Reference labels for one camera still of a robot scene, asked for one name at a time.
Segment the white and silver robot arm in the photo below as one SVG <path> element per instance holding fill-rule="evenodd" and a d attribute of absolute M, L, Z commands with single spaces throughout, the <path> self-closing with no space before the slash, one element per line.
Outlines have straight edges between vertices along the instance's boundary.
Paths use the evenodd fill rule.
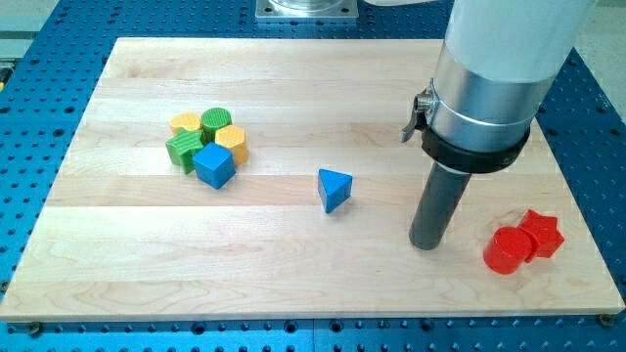
<path fill-rule="evenodd" d="M 432 87 L 430 127 L 463 150 L 525 136 L 595 0 L 457 0 Z"/>

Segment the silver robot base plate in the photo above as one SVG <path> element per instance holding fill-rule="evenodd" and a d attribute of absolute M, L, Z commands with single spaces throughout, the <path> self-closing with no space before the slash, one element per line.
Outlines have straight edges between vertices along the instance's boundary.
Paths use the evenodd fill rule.
<path fill-rule="evenodd" d="M 356 19 L 356 0 L 256 0 L 258 19 Z"/>

